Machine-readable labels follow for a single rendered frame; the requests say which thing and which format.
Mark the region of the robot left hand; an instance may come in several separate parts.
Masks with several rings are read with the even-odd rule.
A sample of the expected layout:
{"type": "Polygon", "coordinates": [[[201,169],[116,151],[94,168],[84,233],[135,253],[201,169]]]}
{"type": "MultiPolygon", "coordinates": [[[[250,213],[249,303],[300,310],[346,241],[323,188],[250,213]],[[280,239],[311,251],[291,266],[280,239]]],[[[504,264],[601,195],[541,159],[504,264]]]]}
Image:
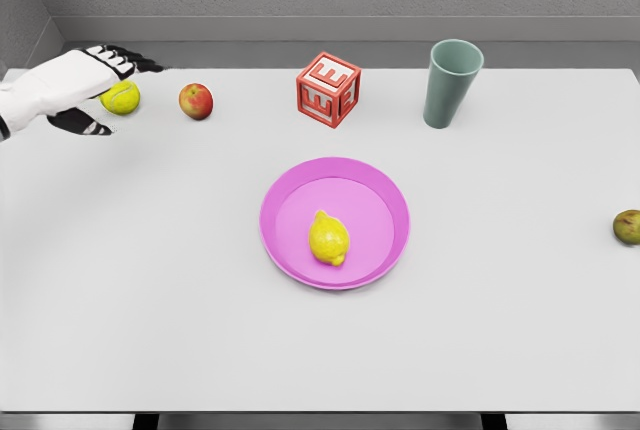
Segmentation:
{"type": "Polygon", "coordinates": [[[51,125],[70,133],[107,136],[112,130],[78,106],[136,73],[163,70],[140,53],[102,44],[70,50],[28,70],[16,81],[33,101],[35,118],[44,116],[51,125]]]}

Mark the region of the green-brown pear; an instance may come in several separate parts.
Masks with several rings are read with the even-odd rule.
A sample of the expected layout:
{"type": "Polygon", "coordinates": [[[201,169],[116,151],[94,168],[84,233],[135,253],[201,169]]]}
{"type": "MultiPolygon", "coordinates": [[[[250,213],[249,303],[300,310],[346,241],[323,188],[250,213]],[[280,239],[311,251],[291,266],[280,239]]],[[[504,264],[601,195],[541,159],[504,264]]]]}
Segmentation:
{"type": "Polygon", "coordinates": [[[626,245],[640,245],[640,210],[629,209],[616,215],[613,221],[615,237],[626,245]]]}

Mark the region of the pink plate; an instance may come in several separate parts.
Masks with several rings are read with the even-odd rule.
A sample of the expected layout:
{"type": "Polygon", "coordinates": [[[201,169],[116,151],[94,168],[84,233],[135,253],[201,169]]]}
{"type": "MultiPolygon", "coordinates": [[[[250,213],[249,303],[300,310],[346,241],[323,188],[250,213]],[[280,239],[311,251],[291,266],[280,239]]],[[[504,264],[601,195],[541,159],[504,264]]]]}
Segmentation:
{"type": "Polygon", "coordinates": [[[300,163],[267,191],[262,243],[288,276],[325,290],[368,285],[398,262],[410,213],[396,184],[358,160],[325,157],[300,163]]]}

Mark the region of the yellow lemon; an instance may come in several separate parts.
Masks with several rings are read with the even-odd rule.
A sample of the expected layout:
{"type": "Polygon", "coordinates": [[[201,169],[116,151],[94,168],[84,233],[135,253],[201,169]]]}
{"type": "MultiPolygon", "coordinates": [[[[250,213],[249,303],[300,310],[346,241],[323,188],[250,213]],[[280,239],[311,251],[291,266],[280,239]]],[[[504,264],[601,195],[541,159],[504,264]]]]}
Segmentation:
{"type": "Polygon", "coordinates": [[[350,248],[350,236],[344,224],[319,210],[308,232],[312,255],[321,263],[335,267],[344,263],[350,248]]]}

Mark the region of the red apple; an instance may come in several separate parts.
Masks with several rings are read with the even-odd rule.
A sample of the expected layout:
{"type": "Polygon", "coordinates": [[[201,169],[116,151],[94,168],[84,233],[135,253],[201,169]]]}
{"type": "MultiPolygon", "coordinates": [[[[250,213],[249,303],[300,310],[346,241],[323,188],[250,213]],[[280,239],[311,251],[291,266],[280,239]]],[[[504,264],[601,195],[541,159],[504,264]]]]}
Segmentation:
{"type": "Polygon", "coordinates": [[[183,113],[197,121],[208,118],[214,108],[210,90],[199,83],[184,86],[179,93],[178,102],[183,113]]]}

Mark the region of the yellow-green tennis ball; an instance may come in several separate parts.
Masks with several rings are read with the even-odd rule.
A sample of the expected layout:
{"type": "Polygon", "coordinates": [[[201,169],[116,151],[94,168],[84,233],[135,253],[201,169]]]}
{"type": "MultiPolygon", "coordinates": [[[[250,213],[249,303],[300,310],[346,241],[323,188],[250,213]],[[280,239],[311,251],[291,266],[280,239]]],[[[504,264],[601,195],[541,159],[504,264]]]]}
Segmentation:
{"type": "Polygon", "coordinates": [[[128,115],[138,108],[141,95],[134,82],[125,80],[101,94],[99,100],[107,111],[115,115],[128,115]]]}

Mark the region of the grey-green cup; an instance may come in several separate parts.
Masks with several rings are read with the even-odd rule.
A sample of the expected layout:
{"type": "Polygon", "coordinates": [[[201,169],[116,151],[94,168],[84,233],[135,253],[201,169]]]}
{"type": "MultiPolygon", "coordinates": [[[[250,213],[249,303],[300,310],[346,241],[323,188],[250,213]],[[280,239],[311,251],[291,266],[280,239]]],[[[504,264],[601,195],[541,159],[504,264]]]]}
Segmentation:
{"type": "Polygon", "coordinates": [[[483,66],[484,55],[475,44],[460,39],[437,42],[430,52],[424,122],[447,128],[483,66]]]}

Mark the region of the red letter block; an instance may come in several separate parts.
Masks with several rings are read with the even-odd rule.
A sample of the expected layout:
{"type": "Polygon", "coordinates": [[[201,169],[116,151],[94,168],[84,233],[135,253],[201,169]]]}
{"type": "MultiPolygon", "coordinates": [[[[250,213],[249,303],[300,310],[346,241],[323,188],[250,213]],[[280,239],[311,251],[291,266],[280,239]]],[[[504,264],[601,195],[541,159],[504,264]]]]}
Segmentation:
{"type": "Polygon", "coordinates": [[[296,77],[298,111],[336,129],[359,101],[360,67],[319,53],[296,77]]]}

